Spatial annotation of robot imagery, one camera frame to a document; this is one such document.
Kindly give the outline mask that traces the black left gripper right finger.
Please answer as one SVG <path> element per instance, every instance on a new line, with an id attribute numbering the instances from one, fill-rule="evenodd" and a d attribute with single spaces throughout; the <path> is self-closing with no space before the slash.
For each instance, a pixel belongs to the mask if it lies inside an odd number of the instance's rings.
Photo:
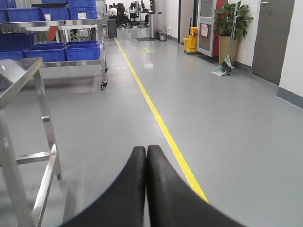
<path id="1" fill-rule="evenodd" d="M 240 227 L 200 198 L 178 175 L 158 145 L 147 150 L 147 199 L 152 227 Z"/>

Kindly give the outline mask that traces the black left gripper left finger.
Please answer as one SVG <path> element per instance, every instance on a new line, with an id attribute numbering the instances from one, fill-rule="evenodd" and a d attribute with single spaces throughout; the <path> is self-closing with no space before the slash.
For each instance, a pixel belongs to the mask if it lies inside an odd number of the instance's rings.
<path id="1" fill-rule="evenodd" d="M 146 151 L 134 147 L 117 178 L 91 205 L 63 227 L 142 227 Z"/>

